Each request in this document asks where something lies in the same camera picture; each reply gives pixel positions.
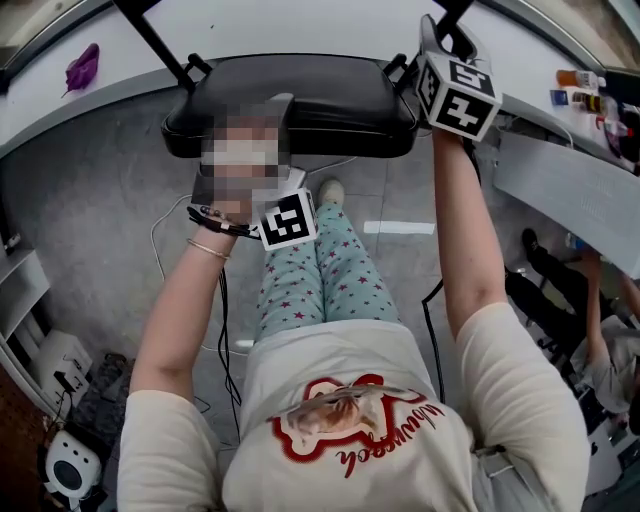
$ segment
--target t-shirt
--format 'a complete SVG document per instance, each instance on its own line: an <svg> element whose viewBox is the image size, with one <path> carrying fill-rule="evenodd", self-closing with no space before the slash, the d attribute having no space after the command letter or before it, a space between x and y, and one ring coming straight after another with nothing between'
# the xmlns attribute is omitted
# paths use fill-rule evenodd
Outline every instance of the t-shirt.
<svg viewBox="0 0 640 512"><path fill-rule="evenodd" d="M486 482L518 463L487 469L477 448L500 445L533 468L544 510L578 511L589 464L584 421L511 307L474 314L456 347L477 436L438 402L401 325L351 320L262 340L248 361L242 442L222 483L215 441L195 407L167 393L133 393L118 509L489 510Z"/></svg>
<svg viewBox="0 0 640 512"><path fill-rule="evenodd" d="M607 342L609 358L599 357L587 364L586 339L571 356L571 364L586 384L591 386L598 402L608 411L627 412L635 393L636 357L640 356L640 332L629 329L617 316L600 324Z"/></svg>

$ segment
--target gold bracelet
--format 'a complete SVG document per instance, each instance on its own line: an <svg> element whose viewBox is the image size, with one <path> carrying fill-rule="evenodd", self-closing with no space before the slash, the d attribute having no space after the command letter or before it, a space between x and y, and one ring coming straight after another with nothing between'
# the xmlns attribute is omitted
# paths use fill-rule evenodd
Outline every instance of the gold bracelet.
<svg viewBox="0 0 640 512"><path fill-rule="evenodd" d="M209 249L208 247L205 247L204 245L201 245L198 242L194 242L193 240L191 240L191 238L187 238L187 242L190 245L197 247L201 251L208 252L209 254L212 254L213 256L217 256L218 258L222 258L223 260L228 260L229 258L231 258L231 256L229 256L228 254L222 254L221 252L214 251L213 249Z"/></svg>

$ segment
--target white shoe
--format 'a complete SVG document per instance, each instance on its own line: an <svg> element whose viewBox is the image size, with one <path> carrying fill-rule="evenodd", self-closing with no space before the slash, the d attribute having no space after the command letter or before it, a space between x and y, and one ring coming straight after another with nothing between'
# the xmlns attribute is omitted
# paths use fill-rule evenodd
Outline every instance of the white shoe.
<svg viewBox="0 0 640 512"><path fill-rule="evenodd" d="M344 187L336 179L325 181L318 192L320 206L325 203L333 203L342 206L344 204Z"/></svg>

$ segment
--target printed graphic on shirt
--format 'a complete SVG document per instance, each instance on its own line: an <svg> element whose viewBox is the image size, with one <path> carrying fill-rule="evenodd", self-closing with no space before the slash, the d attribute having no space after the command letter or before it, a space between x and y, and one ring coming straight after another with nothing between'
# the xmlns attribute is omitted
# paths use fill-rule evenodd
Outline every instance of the printed graphic on shirt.
<svg viewBox="0 0 640 512"><path fill-rule="evenodd" d="M444 413L427 401L416 391L385 386L375 374L363 375L350 386L327 377L310 382L301 404L269 421L292 462L314 462L327 448L351 447L355 451L337 454L349 478L356 452L360 462L370 455L382 458L413 439L411 434L423 424L435 430L434 418Z"/></svg>

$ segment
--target pajama pants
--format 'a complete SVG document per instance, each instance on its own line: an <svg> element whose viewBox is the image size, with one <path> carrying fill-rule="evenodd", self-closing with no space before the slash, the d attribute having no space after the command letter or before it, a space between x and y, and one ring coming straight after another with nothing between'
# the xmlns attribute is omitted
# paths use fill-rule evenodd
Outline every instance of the pajama pants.
<svg viewBox="0 0 640 512"><path fill-rule="evenodd" d="M315 241L267 254L256 341L339 320L400 323L391 295L342 208L325 204L317 215Z"/></svg>

